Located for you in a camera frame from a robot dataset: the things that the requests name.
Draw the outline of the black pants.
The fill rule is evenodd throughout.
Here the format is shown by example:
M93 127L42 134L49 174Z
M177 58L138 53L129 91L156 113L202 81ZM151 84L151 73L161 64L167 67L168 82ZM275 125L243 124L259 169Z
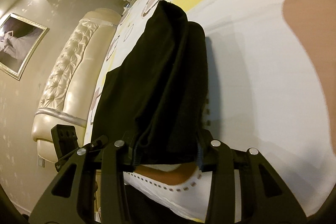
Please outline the black pants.
M124 139L135 165L193 162L207 92L202 26L160 1L134 48L106 75L92 139Z

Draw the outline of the cream tufted leather headboard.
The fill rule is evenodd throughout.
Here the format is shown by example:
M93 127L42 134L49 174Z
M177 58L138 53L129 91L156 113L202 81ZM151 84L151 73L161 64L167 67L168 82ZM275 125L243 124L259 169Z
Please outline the cream tufted leather headboard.
M58 160L51 135L57 124L74 126L78 144L83 144L96 82L120 20L107 8L87 12L56 59L31 132L42 159Z

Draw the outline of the framed wedding photo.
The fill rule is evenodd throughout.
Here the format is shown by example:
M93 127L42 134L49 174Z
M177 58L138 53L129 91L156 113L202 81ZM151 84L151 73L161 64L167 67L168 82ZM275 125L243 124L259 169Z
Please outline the framed wedding photo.
M49 28L15 13L1 24L1 71L20 80L25 67Z

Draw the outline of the patterned white bed sheet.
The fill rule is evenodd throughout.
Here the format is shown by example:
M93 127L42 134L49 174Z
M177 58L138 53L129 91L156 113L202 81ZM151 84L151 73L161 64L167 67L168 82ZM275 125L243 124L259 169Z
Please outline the patterned white bed sheet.
M93 106L158 1L137 0L118 25ZM311 223L335 223L335 0L165 1L205 30L205 126L232 148L257 148Z

